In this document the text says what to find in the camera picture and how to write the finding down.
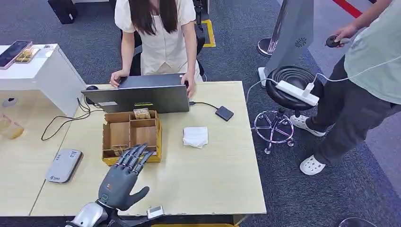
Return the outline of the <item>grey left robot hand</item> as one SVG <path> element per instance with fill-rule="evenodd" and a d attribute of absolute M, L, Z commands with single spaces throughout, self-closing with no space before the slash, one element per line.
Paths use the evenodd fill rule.
<path fill-rule="evenodd" d="M 148 186 L 131 194 L 146 161 L 152 156 L 150 152 L 143 154 L 147 147 L 144 143 L 129 148 L 110 167 L 98 190 L 99 202 L 110 208 L 126 211 L 148 194 Z"/>

